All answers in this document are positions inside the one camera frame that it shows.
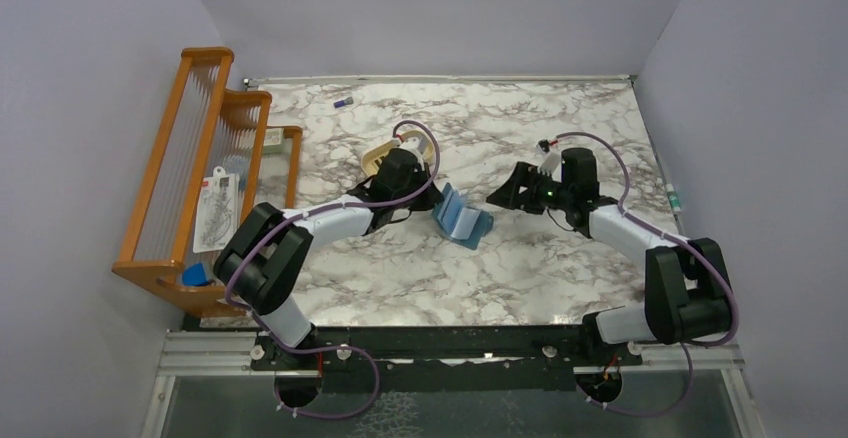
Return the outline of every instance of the black mounting plate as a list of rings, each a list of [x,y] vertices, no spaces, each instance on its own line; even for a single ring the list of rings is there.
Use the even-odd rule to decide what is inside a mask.
[[[378,362],[382,391],[438,392],[541,389],[574,391],[574,367],[604,366],[613,353],[622,365],[642,360],[626,347],[611,348],[593,360],[581,352],[580,325],[460,326],[460,327],[319,327],[300,348],[352,345]],[[371,365],[353,353],[295,358],[283,353],[268,336],[256,344],[265,349],[255,371],[321,370],[322,392],[368,393],[373,387]],[[553,347],[554,356],[543,348]],[[485,359],[468,362],[468,359]]]

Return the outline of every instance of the small purple object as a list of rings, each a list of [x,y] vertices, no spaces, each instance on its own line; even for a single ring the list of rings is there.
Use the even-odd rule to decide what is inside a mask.
[[[337,101],[337,102],[333,103],[333,106],[336,107],[336,108],[341,108],[343,106],[352,105],[352,104],[353,104],[353,98],[348,96],[344,100]]]

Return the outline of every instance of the blue cloth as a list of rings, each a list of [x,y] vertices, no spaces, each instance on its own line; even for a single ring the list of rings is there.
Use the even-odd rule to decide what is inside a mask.
[[[445,237],[468,249],[476,250],[480,239],[494,228],[495,219],[486,211],[471,208],[450,183],[442,190],[444,200],[430,215]]]
[[[189,266],[183,271],[182,282],[185,286],[206,286],[210,280],[206,278],[206,271],[202,263]]]

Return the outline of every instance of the wooden tray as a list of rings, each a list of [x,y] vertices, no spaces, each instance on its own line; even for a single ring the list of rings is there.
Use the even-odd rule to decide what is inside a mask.
[[[183,50],[121,251],[112,265],[115,274],[198,317],[243,314],[223,303],[223,286],[183,286],[178,277],[187,267],[217,257],[193,253],[191,243],[203,178],[212,176],[212,168],[225,157],[240,154],[249,161],[240,193],[241,220],[253,208],[271,109],[268,92],[226,89],[233,59],[233,52],[224,47]],[[253,139],[251,149],[237,146],[245,134]],[[302,130],[285,127],[284,136],[293,140],[286,191],[286,207],[293,208]]]

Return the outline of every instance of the gray wall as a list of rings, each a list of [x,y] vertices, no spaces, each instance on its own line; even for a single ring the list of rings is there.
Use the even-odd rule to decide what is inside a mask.
[[[179,313],[112,275],[200,0],[0,0],[0,423],[137,436]]]
[[[202,0],[251,77],[638,73],[679,0]]]
[[[846,10],[682,0],[636,88],[686,231],[723,246],[771,436],[848,426]]]

